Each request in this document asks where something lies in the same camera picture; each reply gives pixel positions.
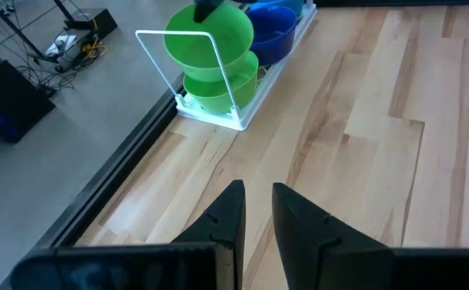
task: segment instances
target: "gray concrete floor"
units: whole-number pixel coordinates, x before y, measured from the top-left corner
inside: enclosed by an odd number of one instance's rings
[[[56,109],[15,145],[0,143],[0,283],[59,217],[166,90],[142,51],[136,29],[161,29],[191,0],[76,0],[105,7],[118,29],[104,44],[109,52],[52,100]],[[63,15],[48,0],[15,0],[20,25],[45,50],[63,27]],[[76,8],[66,1],[70,11]],[[0,42],[11,35],[0,22]],[[160,36],[147,37],[164,71],[180,69],[164,52]],[[24,55],[17,37],[4,44]],[[0,57],[24,63],[0,45]],[[53,69],[44,64],[45,69]]]

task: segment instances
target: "white wire rack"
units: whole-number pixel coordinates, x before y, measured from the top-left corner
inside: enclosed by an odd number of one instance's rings
[[[255,96],[252,98],[252,101],[249,102],[244,108],[240,109],[235,105],[235,100],[233,98],[233,92],[231,91],[231,87],[229,81],[226,77],[226,71],[224,69],[222,60],[218,53],[217,43],[215,42],[214,37],[204,31],[160,31],[160,30],[137,30],[136,31],[136,38],[138,39],[139,43],[143,47],[143,50],[147,53],[148,57],[155,65],[156,69],[163,77],[164,82],[167,86],[172,90],[172,93],[175,96],[177,102],[177,110],[179,115],[186,117],[186,118],[193,118],[203,122],[213,123],[219,126],[228,127],[231,129],[235,129],[238,131],[244,131],[247,129],[251,120],[254,118],[256,112],[258,111],[259,107],[263,103],[264,99],[266,98],[268,92],[274,85],[277,80],[277,77],[280,75],[281,71],[283,70],[284,66],[287,64],[290,55],[292,55],[293,51],[297,47],[297,44],[301,42],[306,30],[308,29],[309,25],[312,23],[313,19],[315,18],[315,14],[317,13],[316,6],[313,4],[313,0],[308,0],[307,3],[303,6],[302,11],[302,18],[296,26],[296,34],[293,41],[292,50],[283,60],[279,63],[274,64],[264,75],[262,79],[258,81],[258,88],[256,90]],[[231,110],[229,113],[226,114],[211,114],[210,112],[203,110],[201,105],[196,102],[193,97],[189,96],[188,94],[182,96],[172,87],[168,78],[164,75],[161,71],[160,66],[157,64],[156,60],[154,59],[153,55],[148,51],[148,48],[145,46],[143,41],[141,40],[141,35],[202,35],[206,36],[210,39],[211,44],[213,45],[213,49],[217,56],[218,64],[220,65],[220,70],[222,72],[222,76],[224,77],[224,81],[226,82],[227,91],[230,95]]]

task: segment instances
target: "wooden floor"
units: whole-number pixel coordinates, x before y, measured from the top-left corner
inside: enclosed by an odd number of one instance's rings
[[[169,242],[242,179],[245,289],[286,289],[276,181],[390,246],[469,247],[469,7],[318,12],[246,131],[176,118],[78,244]]]

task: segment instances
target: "green bowl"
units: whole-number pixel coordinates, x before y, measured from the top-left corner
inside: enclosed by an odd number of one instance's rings
[[[236,105],[242,109],[252,100],[258,83],[258,57],[248,52],[240,71],[229,78],[231,91]],[[202,109],[213,114],[229,113],[231,99],[224,81],[197,81],[186,75],[183,81],[185,90],[199,103]]]
[[[215,39],[227,77],[235,75],[254,39],[251,20],[237,7],[223,3],[204,22],[195,23],[195,7],[192,4],[174,14],[165,30],[209,32]],[[164,47],[188,76],[198,81],[223,80],[213,44],[207,36],[165,35]]]

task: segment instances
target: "blue bowl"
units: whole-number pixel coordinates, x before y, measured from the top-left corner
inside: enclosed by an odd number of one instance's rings
[[[251,10],[256,10],[259,8],[268,8],[273,6],[283,6],[292,9],[296,16],[301,16],[302,13],[302,6],[304,4],[304,0],[258,0],[258,2],[254,4],[249,4]]]
[[[247,12],[254,27],[251,51],[259,65],[275,64],[292,50],[296,32],[296,13],[282,6],[260,8]]]

